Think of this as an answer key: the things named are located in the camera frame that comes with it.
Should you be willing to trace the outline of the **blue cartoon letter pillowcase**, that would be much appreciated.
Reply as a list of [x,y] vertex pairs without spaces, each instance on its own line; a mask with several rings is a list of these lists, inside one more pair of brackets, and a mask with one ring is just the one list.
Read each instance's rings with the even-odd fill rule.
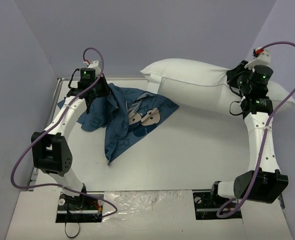
[[78,118],[81,129],[105,128],[104,154],[111,163],[169,118],[179,105],[160,94],[109,84],[111,94],[97,98]]

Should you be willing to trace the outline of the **white pillow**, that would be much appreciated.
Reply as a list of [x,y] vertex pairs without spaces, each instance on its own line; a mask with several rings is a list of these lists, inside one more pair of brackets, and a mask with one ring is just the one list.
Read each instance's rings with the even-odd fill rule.
[[241,113],[239,96],[232,93],[228,79],[238,70],[205,62],[168,58],[153,62],[140,71],[148,81],[147,90],[178,105],[224,115]]

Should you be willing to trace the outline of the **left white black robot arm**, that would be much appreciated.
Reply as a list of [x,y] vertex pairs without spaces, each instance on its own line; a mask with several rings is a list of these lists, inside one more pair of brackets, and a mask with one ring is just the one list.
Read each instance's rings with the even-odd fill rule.
[[53,121],[42,132],[31,137],[33,165],[56,181],[76,209],[87,206],[85,185],[72,170],[73,155],[68,138],[77,120],[89,113],[95,99],[106,97],[111,90],[99,66],[80,68],[76,87],[70,87],[63,106]]

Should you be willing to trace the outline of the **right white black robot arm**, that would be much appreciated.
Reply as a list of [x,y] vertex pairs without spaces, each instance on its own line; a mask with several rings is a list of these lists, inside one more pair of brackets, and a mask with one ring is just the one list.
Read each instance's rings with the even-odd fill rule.
[[271,204],[288,186],[276,160],[272,135],[274,107],[268,97],[268,82],[273,70],[263,64],[249,66],[242,61],[227,72],[227,84],[238,90],[242,116],[249,139],[247,172],[232,182],[216,181],[209,194],[210,203],[222,206],[227,200],[246,199]]

